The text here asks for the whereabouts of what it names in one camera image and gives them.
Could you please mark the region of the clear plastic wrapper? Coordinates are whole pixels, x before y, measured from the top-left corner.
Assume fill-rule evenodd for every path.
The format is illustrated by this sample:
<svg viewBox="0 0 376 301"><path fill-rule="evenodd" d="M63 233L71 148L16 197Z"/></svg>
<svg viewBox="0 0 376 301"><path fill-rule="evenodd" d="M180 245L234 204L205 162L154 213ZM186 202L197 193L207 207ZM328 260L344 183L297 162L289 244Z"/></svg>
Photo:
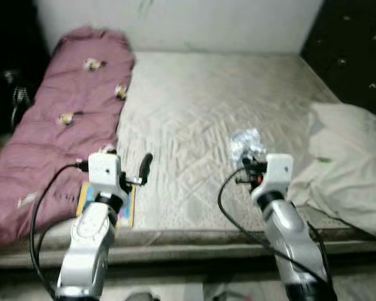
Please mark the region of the clear plastic wrapper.
<svg viewBox="0 0 376 301"><path fill-rule="evenodd" d="M265 145L256 128L239 130L231 134L229 139L232 166L242 168L244 161L263 161L266 157Z"/></svg>

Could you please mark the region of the silver robot leg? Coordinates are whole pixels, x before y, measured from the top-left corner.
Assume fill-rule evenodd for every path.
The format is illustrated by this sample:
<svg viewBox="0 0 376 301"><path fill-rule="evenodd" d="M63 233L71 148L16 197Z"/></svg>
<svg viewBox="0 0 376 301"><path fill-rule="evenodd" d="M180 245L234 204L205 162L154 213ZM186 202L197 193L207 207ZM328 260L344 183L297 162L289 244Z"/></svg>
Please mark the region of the silver robot leg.
<svg viewBox="0 0 376 301"><path fill-rule="evenodd" d="M160 301L160 297L150 290L139 290L129 293L124 301Z"/></svg>
<svg viewBox="0 0 376 301"><path fill-rule="evenodd" d="M247 293L230 289L225 283L203 285L204 301L254 301Z"/></svg>

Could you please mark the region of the dark bed base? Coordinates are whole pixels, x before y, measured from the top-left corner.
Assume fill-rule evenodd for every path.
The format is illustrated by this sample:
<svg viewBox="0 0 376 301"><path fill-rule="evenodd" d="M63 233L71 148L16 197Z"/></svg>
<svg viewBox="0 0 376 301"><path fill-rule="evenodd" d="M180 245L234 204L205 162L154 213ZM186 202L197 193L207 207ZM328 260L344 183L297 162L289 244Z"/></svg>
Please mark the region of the dark bed base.
<svg viewBox="0 0 376 301"><path fill-rule="evenodd" d="M329 255L328 264L334 279L351 273L376 272L376 252ZM280 280L276 262L271 257L155 261L111 265L105 289L132 283L200 283L233 278Z"/></svg>

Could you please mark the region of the white pillow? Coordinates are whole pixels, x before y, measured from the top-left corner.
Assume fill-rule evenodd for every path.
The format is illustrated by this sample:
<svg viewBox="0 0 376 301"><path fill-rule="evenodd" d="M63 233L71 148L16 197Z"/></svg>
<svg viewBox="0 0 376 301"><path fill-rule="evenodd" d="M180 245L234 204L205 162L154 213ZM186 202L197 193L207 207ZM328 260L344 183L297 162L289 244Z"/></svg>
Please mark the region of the white pillow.
<svg viewBox="0 0 376 301"><path fill-rule="evenodd" d="M314 103L310 164L288 197L376 237L376 115L351 104Z"/></svg>

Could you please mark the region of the colourful children's board book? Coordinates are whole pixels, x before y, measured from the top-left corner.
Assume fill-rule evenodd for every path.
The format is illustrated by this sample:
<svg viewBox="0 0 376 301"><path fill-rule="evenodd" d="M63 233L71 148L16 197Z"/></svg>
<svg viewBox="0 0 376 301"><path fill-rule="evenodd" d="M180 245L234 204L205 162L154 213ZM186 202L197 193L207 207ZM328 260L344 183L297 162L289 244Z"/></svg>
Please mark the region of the colourful children's board book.
<svg viewBox="0 0 376 301"><path fill-rule="evenodd" d="M133 184L130 191L130 201L120 208L120 213L117 217L117 227L132 228L134 224L134 210L135 210L135 195L138 186ZM85 211L88 204L92 203L96 198L97 193L93 191L90 183L85 182L80 189L80 197L76 209L76 217L80 217Z"/></svg>

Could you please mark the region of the black tufted headboard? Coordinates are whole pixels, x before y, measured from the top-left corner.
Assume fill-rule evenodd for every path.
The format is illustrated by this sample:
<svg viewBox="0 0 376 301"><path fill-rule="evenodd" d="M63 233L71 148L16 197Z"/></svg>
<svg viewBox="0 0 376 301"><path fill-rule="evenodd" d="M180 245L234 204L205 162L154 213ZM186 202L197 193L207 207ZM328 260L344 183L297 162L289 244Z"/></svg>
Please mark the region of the black tufted headboard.
<svg viewBox="0 0 376 301"><path fill-rule="evenodd" d="M300 55L338 100L376 115L376 0L323 0Z"/></svg>

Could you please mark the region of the silver right robot leg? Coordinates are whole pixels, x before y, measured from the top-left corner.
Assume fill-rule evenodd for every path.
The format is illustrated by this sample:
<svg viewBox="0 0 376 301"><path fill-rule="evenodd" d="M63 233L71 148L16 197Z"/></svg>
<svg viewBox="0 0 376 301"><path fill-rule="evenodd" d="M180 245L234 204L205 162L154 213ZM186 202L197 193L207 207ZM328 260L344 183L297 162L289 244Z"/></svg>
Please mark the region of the silver right robot leg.
<svg viewBox="0 0 376 301"><path fill-rule="evenodd" d="M230 289L225 283L203 285L204 301L254 301L247 293Z"/></svg>

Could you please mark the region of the white quilted mattress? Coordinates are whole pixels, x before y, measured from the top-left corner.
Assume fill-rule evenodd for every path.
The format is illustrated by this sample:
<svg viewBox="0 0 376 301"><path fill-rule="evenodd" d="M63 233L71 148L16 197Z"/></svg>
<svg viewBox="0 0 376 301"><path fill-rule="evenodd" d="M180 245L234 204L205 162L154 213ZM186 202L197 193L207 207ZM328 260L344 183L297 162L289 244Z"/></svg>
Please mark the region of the white quilted mattress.
<svg viewBox="0 0 376 301"><path fill-rule="evenodd" d="M117 126L123 161L154 155L136 194L133 224L110 250L112 263L154 263L263 254L219 212L232 172L228 138L255 128L269 152L310 162L313 104L331 91L300 58L140 52Z"/></svg>

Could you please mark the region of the silver left robot leg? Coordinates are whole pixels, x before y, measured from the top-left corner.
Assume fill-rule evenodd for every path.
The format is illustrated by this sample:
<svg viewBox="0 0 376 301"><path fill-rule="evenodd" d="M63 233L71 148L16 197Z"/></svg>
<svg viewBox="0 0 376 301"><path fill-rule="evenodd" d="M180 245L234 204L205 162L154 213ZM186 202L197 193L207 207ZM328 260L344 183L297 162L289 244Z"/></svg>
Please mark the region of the silver left robot leg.
<svg viewBox="0 0 376 301"><path fill-rule="evenodd" d="M150 290L139 290L129 293L124 301L160 301L160 297Z"/></svg>

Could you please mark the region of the black metal rack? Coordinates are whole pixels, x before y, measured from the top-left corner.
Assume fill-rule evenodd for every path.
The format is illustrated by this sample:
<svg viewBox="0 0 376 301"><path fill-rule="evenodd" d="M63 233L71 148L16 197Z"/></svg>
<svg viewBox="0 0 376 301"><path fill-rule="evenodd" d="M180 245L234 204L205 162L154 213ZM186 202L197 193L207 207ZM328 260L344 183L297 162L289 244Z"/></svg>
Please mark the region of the black metal rack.
<svg viewBox="0 0 376 301"><path fill-rule="evenodd" d="M15 131L25 111L33 104L29 92L30 84L20 70L5 70L4 79L8 84L11 103L10 127Z"/></svg>

